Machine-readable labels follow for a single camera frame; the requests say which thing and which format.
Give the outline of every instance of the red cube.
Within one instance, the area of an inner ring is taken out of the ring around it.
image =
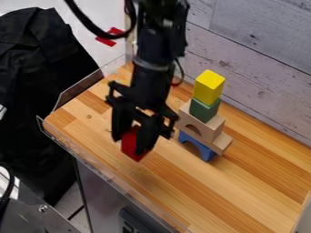
[[[134,126],[129,131],[122,135],[121,150],[127,156],[131,157],[134,161],[139,162],[149,151],[142,155],[136,154],[136,136],[140,126]]]

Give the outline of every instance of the block tower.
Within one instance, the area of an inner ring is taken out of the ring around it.
[[[233,139],[224,130],[226,120],[217,114],[220,95],[226,79],[206,70],[196,79],[195,94],[179,109],[179,142],[192,142],[200,151],[202,159],[210,161],[223,155]]]

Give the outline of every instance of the clear acrylic panel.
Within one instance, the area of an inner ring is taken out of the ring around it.
[[[115,75],[116,81],[124,81],[122,78],[118,80],[120,74],[118,73],[118,68],[120,66],[132,66],[131,64],[125,64],[125,56],[120,56],[113,62],[101,67],[96,70],[91,75],[85,77],[77,84],[69,87],[64,91],[53,109],[56,111],[59,107],[63,106],[76,96],[83,93],[90,86],[95,85],[98,81],[103,79],[105,76]],[[99,161],[97,158],[92,156],[88,151],[77,145],[70,137],[64,135],[62,132],[57,130],[52,125],[48,124],[40,116],[37,117],[37,122],[40,130],[55,141],[60,147],[68,151],[72,156],[82,162],[85,166],[90,168],[104,181],[109,183],[113,188],[118,190],[121,194],[128,198],[133,204],[144,210],[146,214],[154,218],[162,226],[170,230],[170,232],[190,232],[186,226],[180,223],[176,218],[170,215],[165,210],[161,209],[159,206],[155,205],[152,201],[147,199],[143,194],[138,192],[135,188],[131,187],[126,181],[120,177],[120,173],[115,172],[115,170],[107,167],[104,163]]]

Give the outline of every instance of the yellow block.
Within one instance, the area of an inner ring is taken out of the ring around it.
[[[208,106],[213,105],[220,97],[225,81],[226,79],[219,74],[206,70],[196,79],[194,98]]]

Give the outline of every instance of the blue arch block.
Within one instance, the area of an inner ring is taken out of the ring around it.
[[[212,160],[214,156],[217,155],[216,152],[205,146],[204,144],[200,143],[199,141],[195,140],[193,137],[189,136],[186,134],[184,131],[179,132],[179,138],[178,138],[180,143],[185,143],[186,141],[193,143],[198,150],[201,153],[201,158],[205,162],[209,162]]]

